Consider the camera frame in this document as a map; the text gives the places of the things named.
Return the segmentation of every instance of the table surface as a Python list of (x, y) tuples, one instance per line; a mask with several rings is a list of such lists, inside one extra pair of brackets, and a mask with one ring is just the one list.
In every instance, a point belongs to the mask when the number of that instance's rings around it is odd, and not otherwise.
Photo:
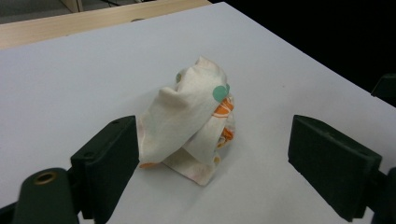
[(199, 56), (223, 68), (235, 99), (219, 169), (206, 187), (137, 169), (109, 223), (347, 223), (288, 163), (296, 114), (382, 155), (383, 173), (395, 166), (394, 107), (217, 3), (0, 50), (0, 206), (32, 173), (68, 169), (111, 120), (140, 116)]
[(0, 49), (210, 5), (207, 0), (157, 0), (123, 7), (0, 24)]

